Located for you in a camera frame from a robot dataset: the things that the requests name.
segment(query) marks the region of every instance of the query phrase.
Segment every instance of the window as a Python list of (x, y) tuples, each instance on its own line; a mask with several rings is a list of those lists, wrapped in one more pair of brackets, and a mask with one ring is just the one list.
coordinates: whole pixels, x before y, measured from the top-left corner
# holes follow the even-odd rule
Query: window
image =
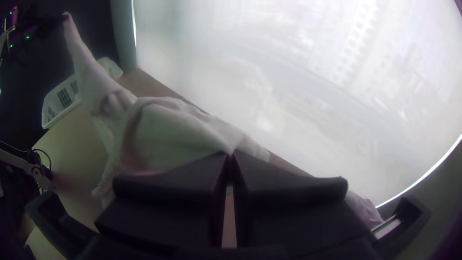
[(56, 113), (53, 111), (53, 109), (51, 107), (48, 107), (48, 122), (50, 122), (55, 116), (56, 116)]
[[(263, 10), (258, 4), (254, 4), (254, 1), (244, 0), (135, 2), (137, 4), (134, 5), (133, 12), (139, 25), (136, 28), (136, 57), (140, 69), (178, 94), (188, 97), (190, 102), (208, 113), (219, 115), (225, 121), (235, 122), (237, 127), (242, 128), (262, 146), (301, 169), (307, 172), (316, 169), (317, 177), (331, 177), (342, 169), (342, 175), (352, 184), (352, 188), (357, 187), (362, 195), (376, 204), (409, 187), (441, 158), (442, 154), (438, 154), (437, 151), (447, 151), (447, 147), (439, 140), (456, 140), (461, 134), (460, 129), (455, 129), (452, 123), (440, 120), (442, 126), (438, 127), (447, 130), (448, 134), (444, 137), (432, 136), (433, 132), (437, 132), (431, 128), (435, 127), (431, 124), (433, 118), (422, 116), (422, 122), (425, 121), (425, 124), (418, 128), (406, 128), (407, 134), (404, 135), (401, 131), (402, 121), (396, 111), (392, 112), (393, 109), (390, 109), (388, 115), (373, 112), (375, 96), (384, 104), (391, 105), (399, 102), (405, 95), (414, 95), (413, 89), (408, 86), (401, 87), (402, 82), (398, 78), (394, 79), (405, 74), (402, 64), (412, 43), (422, 48), (419, 63), (423, 64), (413, 65), (421, 70), (416, 73), (423, 74), (420, 76), (425, 77), (426, 81), (421, 86), (419, 94), (433, 91), (429, 89), (430, 86), (439, 86), (434, 90), (438, 95), (428, 94), (422, 97), (425, 98), (425, 105), (432, 106), (433, 111), (443, 111), (442, 109), (448, 107), (456, 107), (457, 101), (462, 100), (462, 92), (453, 90), (453, 86), (459, 82), (460, 75), (457, 74), (457, 70), (451, 69), (452, 62), (462, 60), (462, 17), (454, 10), (452, 0), (397, 0), (394, 1), (395, 4), (390, 4), (389, 0), (362, 0), (356, 1), (356, 10), (347, 6), (341, 17), (338, 10), (342, 7), (332, 4), (324, 4), (319, 8), (322, 12), (314, 14), (313, 11), (310, 17), (306, 17), (307, 14), (303, 10), (307, 7), (300, 6), (300, 3), (307, 1), (289, 0), (281, 5), (272, 4), (271, 10)], [(405, 4), (408, 4), (411, 10), (408, 15), (412, 14), (406, 19), (401, 17), (401, 10)], [(220, 6), (220, 13), (214, 11), (215, 6)], [(260, 11), (262, 14), (257, 16), (261, 15), (265, 19), (245, 21), (255, 17), (252, 17), (250, 9)], [(361, 20), (361, 12), (365, 10), (367, 16)], [(297, 11), (305, 14), (294, 14)], [(164, 15), (171, 12), (177, 15)], [(229, 33), (216, 31), (212, 26), (204, 26), (204, 21), (213, 21), (214, 17), (224, 19), (224, 23), (235, 19), (236, 26)], [(327, 23), (333, 27), (332, 31), (322, 30)], [(427, 23), (432, 26), (424, 26), (425, 30), (416, 31), (416, 28), (420, 28), (417, 25)], [(397, 29), (402, 31), (395, 35)], [(294, 43), (298, 40), (295, 37), (301, 31), (312, 35), (313, 38), (316, 37), (319, 46), (316, 46), (313, 54), (319, 54), (319, 57), (313, 56), (309, 63), (313, 64), (314, 71), (322, 68), (322, 72), (310, 73), (300, 69), (300, 64), (306, 63), (302, 53), (294, 53), (294, 57), (279, 53), (283, 49), (305, 48)], [(353, 37), (354, 31), (359, 32), (359, 37)], [(366, 34), (370, 40), (363, 40), (366, 45), (362, 48), (359, 39)], [(324, 39), (329, 38), (333, 39), (332, 46), (326, 46), (324, 43)], [(265, 46), (255, 39), (266, 39), (265, 43), (273, 41), (273, 44), (268, 43), (268, 46)], [(344, 49), (351, 49), (351, 54), (347, 54), (348, 51)], [(391, 54), (389, 60), (386, 58), (387, 53)], [(358, 65), (351, 66), (355, 58)], [(341, 73), (337, 70), (339, 65), (343, 67)], [(444, 74), (440, 74), (439, 68), (443, 69)], [(391, 77), (386, 76), (389, 70), (393, 71)], [(243, 80), (236, 80), (235, 84), (222, 83), (236, 77), (236, 71), (242, 71)], [(334, 77), (338, 80), (345, 79), (348, 89), (331, 88), (338, 82)], [(255, 82), (271, 85), (274, 93), (261, 97), (252, 95), (255, 101), (243, 102), (250, 94), (245, 86), (249, 79), (244, 78), (253, 78)], [(364, 98), (360, 97), (362, 92), (370, 87), (367, 85), (370, 78), (376, 79), (371, 95), (365, 94)], [(188, 84), (183, 84), (184, 81), (181, 79), (187, 79)], [(228, 92), (232, 92), (232, 95), (222, 95)], [(361, 126), (370, 131), (370, 138), (364, 136), (364, 139), (355, 134), (348, 140), (350, 133), (356, 131), (340, 132), (347, 130), (347, 124), (343, 127), (343, 122), (332, 120), (333, 125), (327, 125), (331, 120), (328, 116), (322, 118), (323, 122), (318, 126), (318, 123), (307, 123), (313, 121), (309, 117), (314, 115), (309, 113), (306, 113), (302, 120), (291, 120), (292, 112), (281, 108), (282, 97), (278, 94), (286, 92), (291, 92), (294, 96), (309, 96), (312, 100), (321, 98), (328, 101), (335, 112), (361, 121)], [(415, 107), (416, 104), (407, 105), (410, 111), (420, 109), (419, 106)], [(269, 115), (266, 107), (271, 107), (275, 113)], [(268, 115), (272, 126), (281, 129), (282, 134), (260, 134), (258, 127), (253, 127), (257, 116), (253, 118), (253, 115), (247, 116), (243, 112), (251, 111), (252, 108), (255, 110), (252, 114)], [(287, 122), (278, 118), (278, 114), (287, 116)], [(394, 117), (396, 120), (389, 121), (388, 117)], [(447, 118), (459, 120), (459, 124), (462, 124), (462, 117), (457, 117), (456, 113)], [(294, 132), (300, 132), (300, 136), (294, 136), (289, 130), (285, 134), (287, 124), (291, 124), (291, 130), (297, 129)], [(334, 128), (339, 131), (322, 130)], [(411, 143), (410, 136), (419, 136), (422, 140), (435, 138), (432, 144), (438, 147), (423, 151), (424, 143)], [(357, 146), (361, 146), (361, 150), (365, 151), (359, 152)], [(403, 163), (388, 164), (386, 162), (389, 158), (390, 161)], [(332, 164), (333, 160), (337, 160), (335, 165)], [(364, 178), (368, 172), (376, 174), (369, 174), (368, 178)]]
[(74, 94), (78, 94), (78, 86), (77, 86), (77, 81), (76, 80), (71, 82), (71, 88), (72, 88), (72, 91), (74, 92)]
[(63, 105), (63, 108), (67, 108), (72, 104), (72, 100), (69, 97), (69, 94), (67, 93), (66, 89), (63, 89), (60, 92), (58, 92), (58, 98), (61, 102), (61, 105)]

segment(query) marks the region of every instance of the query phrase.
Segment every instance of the metal arm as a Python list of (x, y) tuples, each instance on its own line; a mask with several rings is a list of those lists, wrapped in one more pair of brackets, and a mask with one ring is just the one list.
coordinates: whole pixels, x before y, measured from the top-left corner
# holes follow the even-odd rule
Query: metal arm
[(12, 166), (22, 169), (26, 174), (34, 177), (34, 180), (45, 190), (53, 190), (54, 185), (50, 179), (45, 176), (44, 166), (31, 164), (28, 161), (14, 156), (0, 149), (0, 160)]

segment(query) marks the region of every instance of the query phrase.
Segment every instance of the crumpled fabric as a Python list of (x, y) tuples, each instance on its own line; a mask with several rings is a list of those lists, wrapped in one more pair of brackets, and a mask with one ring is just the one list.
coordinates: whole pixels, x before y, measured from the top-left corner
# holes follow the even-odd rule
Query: crumpled fabric
[(384, 222), (379, 211), (375, 208), (370, 199), (364, 199), (352, 191), (347, 191), (345, 202), (369, 229)]
[(114, 143), (92, 194), (105, 208), (117, 175), (158, 174), (216, 152), (239, 149), (269, 161), (270, 153), (233, 125), (171, 97), (137, 98), (111, 79), (84, 44), (72, 16), (64, 22), (82, 105)]

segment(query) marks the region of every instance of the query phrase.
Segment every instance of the white towel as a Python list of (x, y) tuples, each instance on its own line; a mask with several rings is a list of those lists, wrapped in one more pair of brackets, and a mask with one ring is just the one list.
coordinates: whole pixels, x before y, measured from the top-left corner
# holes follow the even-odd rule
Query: white towel
[(114, 144), (93, 195), (103, 207), (120, 174), (156, 174), (205, 156), (235, 149), (269, 161), (270, 153), (240, 129), (171, 97), (136, 98), (112, 80), (83, 43), (69, 13), (64, 36), (74, 62), (82, 105), (107, 126)]

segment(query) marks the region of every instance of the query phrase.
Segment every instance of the white plastic basket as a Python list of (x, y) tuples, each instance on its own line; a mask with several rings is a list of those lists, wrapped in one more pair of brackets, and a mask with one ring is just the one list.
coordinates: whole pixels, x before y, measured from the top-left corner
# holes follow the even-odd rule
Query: white plastic basket
[[(98, 63), (107, 71), (111, 78), (117, 78), (123, 74), (122, 69), (108, 57), (99, 59)], [(64, 115), (79, 105), (78, 85), (75, 76), (72, 75), (45, 96), (42, 107), (43, 129), (49, 129)]]

